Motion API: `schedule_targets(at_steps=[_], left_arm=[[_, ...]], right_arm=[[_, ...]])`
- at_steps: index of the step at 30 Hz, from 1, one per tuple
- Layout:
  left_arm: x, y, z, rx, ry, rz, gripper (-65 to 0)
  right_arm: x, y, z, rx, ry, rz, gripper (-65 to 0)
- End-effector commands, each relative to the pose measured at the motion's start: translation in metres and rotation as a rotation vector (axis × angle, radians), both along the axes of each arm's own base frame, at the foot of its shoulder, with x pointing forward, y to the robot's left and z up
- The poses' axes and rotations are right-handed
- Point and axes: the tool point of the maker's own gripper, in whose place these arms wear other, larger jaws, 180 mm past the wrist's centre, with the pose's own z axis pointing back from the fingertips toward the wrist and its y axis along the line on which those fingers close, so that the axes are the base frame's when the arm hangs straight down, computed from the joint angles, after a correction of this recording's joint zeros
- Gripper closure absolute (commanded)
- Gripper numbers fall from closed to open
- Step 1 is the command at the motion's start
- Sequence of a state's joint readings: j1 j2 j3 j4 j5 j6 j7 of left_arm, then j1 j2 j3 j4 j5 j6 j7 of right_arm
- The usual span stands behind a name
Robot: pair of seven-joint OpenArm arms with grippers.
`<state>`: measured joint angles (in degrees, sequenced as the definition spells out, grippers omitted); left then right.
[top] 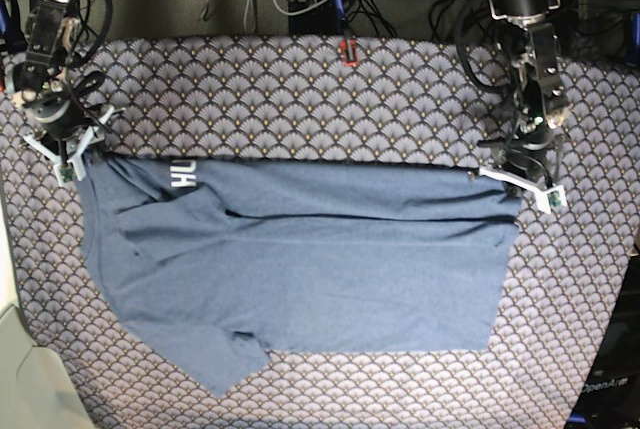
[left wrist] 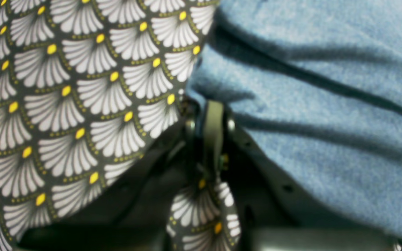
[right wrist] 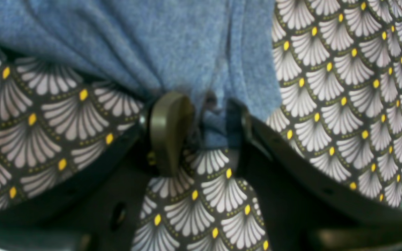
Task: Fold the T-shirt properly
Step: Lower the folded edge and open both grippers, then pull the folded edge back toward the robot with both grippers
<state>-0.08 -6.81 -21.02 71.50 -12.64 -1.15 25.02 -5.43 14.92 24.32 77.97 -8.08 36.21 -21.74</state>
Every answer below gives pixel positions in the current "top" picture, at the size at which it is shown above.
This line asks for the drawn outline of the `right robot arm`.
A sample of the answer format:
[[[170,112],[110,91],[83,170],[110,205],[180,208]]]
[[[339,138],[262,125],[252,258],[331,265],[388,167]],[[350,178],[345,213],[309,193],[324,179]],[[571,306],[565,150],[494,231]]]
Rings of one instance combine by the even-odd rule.
[[[112,0],[104,0],[105,16],[89,49],[77,46],[87,23],[81,17],[81,0],[39,0],[27,19],[24,60],[5,76],[5,90],[40,126],[41,141],[65,164],[69,144],[82,129],[101,127],[99,109],[82,99],[105,82],[93,71],[73,82],[71,73],[89,63],[105,42],[113,17]]]

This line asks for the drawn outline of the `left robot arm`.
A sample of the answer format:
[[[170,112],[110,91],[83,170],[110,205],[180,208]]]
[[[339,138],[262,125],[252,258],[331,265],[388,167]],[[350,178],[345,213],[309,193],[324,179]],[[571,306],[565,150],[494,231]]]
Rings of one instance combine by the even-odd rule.
[[[514,195],[532,193],[545,213],[567,204],[558,183],[564,134],[570,114],[565,86],[559,75],[559,44],[549,14],[560,0],[488,0],[493,20],[500,22],[496,47],[508,61],[509,80],[503,85],[482,82],[473,72],[462,29],[472,4],[465,3],[454,26],[458,58],[471,82],[480,90],[503,96],[513,114],[507,132],[480,141],[494,163],[477,175],[502,182]]]

